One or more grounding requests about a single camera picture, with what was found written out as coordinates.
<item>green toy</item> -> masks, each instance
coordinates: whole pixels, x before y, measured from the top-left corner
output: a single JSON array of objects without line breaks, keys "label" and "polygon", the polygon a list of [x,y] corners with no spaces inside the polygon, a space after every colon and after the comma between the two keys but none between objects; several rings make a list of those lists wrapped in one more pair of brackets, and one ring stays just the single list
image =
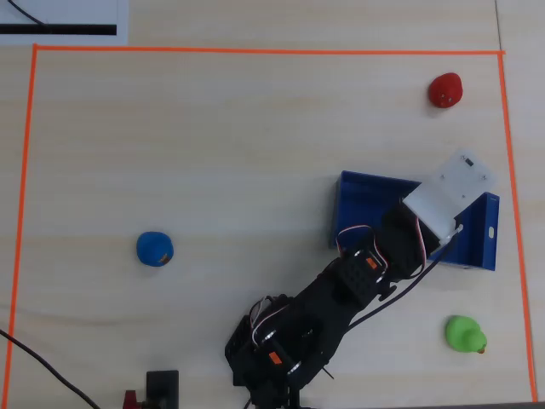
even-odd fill
[{"label": "green toy", "polygon": [[486,348],[486,336],[472,318],[456,315],[446,325],[446,342],[458,352],[478,352]]}]

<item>blue container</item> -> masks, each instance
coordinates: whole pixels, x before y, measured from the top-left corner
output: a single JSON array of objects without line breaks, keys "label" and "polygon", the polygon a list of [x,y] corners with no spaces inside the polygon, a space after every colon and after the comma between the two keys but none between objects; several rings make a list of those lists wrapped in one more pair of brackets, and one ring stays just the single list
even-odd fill
[{"label": "blue container", "polygon": [[[384,213],[419,184],[418,181],[344,170],[337,182],[330,245],[336,246],[335,238],[343,228],[357,224],[380,227]],[[444,262],[495,270],[499,210],[500,198],[492,193],[483,193],[465,209],[456,218],[463,224],[463,230]],[[345,248],[355,245],[365,233],[364,229],[345,232],[339,237],[339,244]]]}]

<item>black object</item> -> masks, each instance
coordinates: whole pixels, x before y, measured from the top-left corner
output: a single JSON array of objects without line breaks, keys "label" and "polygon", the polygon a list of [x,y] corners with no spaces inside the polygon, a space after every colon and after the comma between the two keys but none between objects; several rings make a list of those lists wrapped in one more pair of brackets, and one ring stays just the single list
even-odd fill
[{"label": "black object", "polygon": [[91,406],[94,409],[100,409],[100,407],[93,402],[91,398],[89,398],[84,392],[82,392],[80,389],[76,388],[74,385],[69,383],[62,375],[60,375],[44,358],[42,358],[40,355],[38,355],[36,352],[34,352],[32,349],[28,348],[24,343],[18,341],[17,339],[13,338],[11,335],[9,335],[7,332],[0,330],[0,335],[6,339],[8,339],[10,342],[17,345],[19,348],[21,348],[23,351],[25,351],[27,354],[29,354],[32,358],[37,360],[40,364],[45,366],[45,369],[50,371],[54,377],[59,379],[59,381],[65,385],[69,390],[71,390],[74,394],[85,400],[89,406]]},{"label": "black object", "polygon": [[178,409],[178,371],[153,371],[146,373],[146,402],[150,409]]},{"label": "black object", "polygon": [[[390,210],[381,229],[331,262],[299,295],[282,294],[256,318],[245,315],[225,347],[233,385],[244,386],[260,409],[298,409],[299,391],[333,357],[344,335],[362,320],[397,301],[439,262],[449,248],[390,302],[350,325],[375,297],[387,299],[391,283],[408,279],[422,265],[416,216],[404,204]],[[439,242],[422,225],[427,253]],[[377,254],[374,239],[389,267]]]},{"label": "black object", "polygon": [[115,24],[0,24],[0,34],[116,36]]}]

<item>orange boundary line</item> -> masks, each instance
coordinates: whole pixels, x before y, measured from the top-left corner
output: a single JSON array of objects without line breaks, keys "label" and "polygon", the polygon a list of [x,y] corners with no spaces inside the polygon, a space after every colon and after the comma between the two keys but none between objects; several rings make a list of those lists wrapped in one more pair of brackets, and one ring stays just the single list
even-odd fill
[{"label": "orange boundary line", "polygon": [[43,51],[140,51],[156,53],[218,53],[218,54],[265,54],[265,55],[500,55],[503,50],[396,50],[396,49],[218,49],[206,47],[107,47],[38,45]]},{"label": "orange boundary line", "polygon": [[[11,308],[9,310],[8,334],[13,336],[15,330],[15,316],[17,311],[17,294],[19,290],[20,249],[23,240],[23,226],[25,220],[25,193],[26,170],[28,165],[28,148],[31,138],[32,105],[34,103],[34,83],[36,82],[37,45],[32,46],[31,76],[28,84],[28,98],[26,100],[25,140],[23,142],[23,160],[20,170],[19,188],[19,215],[17,217],[17,238],[15,240],[14,277],[11,285]],[[6,349],[6,366],[3,374],[2,409],[8,408],[9,375],[11,373],[11,358],[13,344],[8,342]]]},{"label": "orange boundary line", "polygon": [[497,56],[498,71],[500,74],[500,88],[502,90],[503,127],[505,129],[505,141],[508,147],[509,179],[511,179],[511,192],[513,196],[514,228],[517,234],[517,246],[519,248],[520,289],[522,290],[522,309],[525,317],[526,356],[528,358],[528,378],[530,379],[531,400],[537,402],[536,373],[534,367],[534,352],[532,346],[530,302],[528,297],[528,284],[526,280],[525,251],[522,244],[522,228],[520,227],[519,196],[517,194],[517,179],[514,173],[513,141],[511,139],[511,126],[509,124],[508,93],[505,86],[505,71],[503,69],[503,57]]},{"label": "orange boundary line", "polygon": [[[528,285],[526,281],[524,247],[522,242],[522,229],[520,227],[519,199],[517,195],[517,182],[515,178],[513,143],[509,124],[508,98],[505,86],[505,72],[503,69],[503,50],[469,50],[469,51],[441,51],[441,50],[326,50],[326,49],[218,49],[218,48],[195,48],[195,47],[95,47],[95,46],[57,46],[38,45],[32,46],[31,73],[28,87],[28,98],[26,102],[26,123],[25,140],[23,142],[23,157],[20,176],[19,191],[19,215],[17,218],[17,236],[15,243],[14,277],[11,292],[11,307],[9,312],[9,334],[14,335],[15,316],[17,311],[17,295],[19,289],[20,275],[20,253],[23,238],[23,227],[25,219],[25,196],[26,196],[26,172],[28,165],[28,152],[30,147],[32,106],[34,102],[34,84],[36,82],[37,53],[43,51],[140,51],[140,52],[161,52],[161,53],[219,53],[219,54],[247,54],[247,55],[496,55],[498,60],[500,87],[502,92],[502,110],[505,137],[508,150],[509,176],[511,180],[511,191],[513,195],[513,212],[515,220],[515,231],[519,251],[520,286],[522,290],[522,302],[525,319],[526,355],[528,359],[528,375],[530,379],[531,398],[537,402],[536,374],[534,371],[534,357],[532,347],[530,305],[528,298]],[[13,344],[8,342],[6,350],[6,365],[4,370],[3,397],[1,409],[8,407],[9,377]]]}]

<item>wire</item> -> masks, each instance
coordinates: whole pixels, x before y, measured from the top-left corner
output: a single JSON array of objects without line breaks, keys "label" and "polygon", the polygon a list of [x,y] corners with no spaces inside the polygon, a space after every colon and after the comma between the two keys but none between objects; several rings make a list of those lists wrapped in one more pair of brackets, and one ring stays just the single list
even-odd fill
[{"label": "wire", "polygon": [[258,325],[255,326],[255,329],[252,331],[252,341],[254,342],[255,346],[257,346],[257,341],[255,340],[255,332],[259,329],[261,324],[263,324],[265,321],[267,321],[269,318],[273,317],[274,315],[278,314],[280,311],[282,311],[286,307],[288,306],[284,305],[281,309],[277,309],[275,312],[270,313],[267,317],[261,320]]},{"label": "wire", "polygon": [[30,14],[28,14],[25,10],[23,10],[21,7],[19,7],[17,4],[15,4],[14,0],[8,0],[8,3],[11,4],[12,6],[14,6],[17,9],[17,11],[19,11],[21,14],[23,14],[26,18],[34,21],[36,24],[38,24],[40,26],[46,26],[47,25],[43,21],[40,21],[36,17],[32,17]]},{"label": "wire", "polygon": [[17,345],[19,348],[21,348],[23,351],[25,351],[27,354],[29,354],[32,358],[37,360],[40,364],[45,366],[45,369],[50,371],[54,377],[59,379],[59,381],[65,385],[69,390],[71,390],[74,394],[85,400],[89,406],[91,406],[93,409],[100,409],[100,407],[91,400],[84,392],[76,388],[74,385],[69,383],[66,379],[63,378],[62,375],[60,375],[44,358],[42,358],[40,355],[35,353],[32,349],[28,348],[24,343],[21,343],[20,341],[17,341],[15,338],[13,338],[11,335],[9,335],[7,332],[0,330],[0,335],[2,337],[7,338],[9,341]]},{"label": "wire", "polygon": [[352,324],[350,324],[348,326],[348,329],[347,329],[347,332],[349,332],[350,330],[352,330],[353,328],[355,328],[356,326],[358,326],[359,324],[361,324],[362,322],[368,320],[369,318],[371,318],[373,315],[376,315],[378,313],[380,313],[384,308],[386,307],[389,307],[390,305],[392,305],[394,302],[398,301],[400,298],[402,298],[403,296],[405,296],[410,290],[412,290],[413,288],[415,288],[415,286],[420,283],[422,281],[422,279],[424,277],[426,277],[426,275],[433,270],[433,268],[435,266],[437,266],[437,263],[440,262],[441,260],[443,260],[443,258],[446,256],[446,254],[450,251],[450,249],[452,248],[454,242],[456,241],[457,239],[457,233],[456,232],[454,234],[454,236],[452,237],[452,239],[450,240],[449,244],[446,245],[446,247],[443,249],[443,251],[441,251],[441,254],[438,255],[438,257],[433,260],[433,262],[429,265],[428,268],[426,268],[421,274],[418,275],[418,277],[412,281],[410,283],[409,286],[407,286],[407,288],[405,288],[403,291],[401,291],[396,297],[392,298],[391,300],[389,300],[388,302],[385,302],[383,303],[380,307],[378,308],[375,308],[373,311],[371,311],[370,313],[364,315],[363,317],[361,317],[360,319],[358,320],[355,320]]},{"label": "wire", "polygon": [[[258,302],[256,302],[252,308],[250,308],[250,329],[254,329],[254,323],[255,323],[255,320],[257,320],[257,317],[259,317],[259,314],[261,314],[261,307],[263,305],[263,302],[265,301],[265,297],[263,297],[261,300],[259,300]],[[254,313],[254,309],[255,307],[257,307],[259,305],[259,308],[257,309],[257,314],[255,315],[255,317],[252,317],[253,313]]]},{"label": "wire", "polygon": [[418,277],[422,272],[424,271],[424,268],[426,267],[426,245],[424,244],[424,238],[422,236],[422,230],[420,229],[420,220],[418,217],[416,218],[416,232],[418,233],[418,243],[420,243],[420,250],[422,251],[422,266],[420,267],[420,272],[417,274],[411,275],[409,278],[414,279]]},{"label": "wire", "polygon": [[351,226],[349,228],[343,228],[339,233],[337,233],[335,237],[335,243],[337,244],[337,250],[339,251],[339,254],[342,254],[341,246],[339,245],[339,236],[349,230],[354,230],[355,228],[369,228],[370,231],[373,233],[373,245],[375,246],[376,254],[382,259],[384,262],[384,265],[386,268],[384,269],[384,273],[386,273],[386,270],[388,270],[388,267],[390,266],[388,264],[388,261],[386,260],[386,257],[382,255],[382,253],[378,250],[378,247],[376,246],[376,240],[375,240],[375,232],[373,231],[373,228],[367,224],[357,224],[356,226]]},{"label": "wire", "polygon": [[327,376],[330,377],[331,379],[335,380],[335,378],[333,377],[333,375],[330,374],[330,372],[325,369],[325,366],[322,366],[322,371],[324,371],[325,373],[327,373]]}]

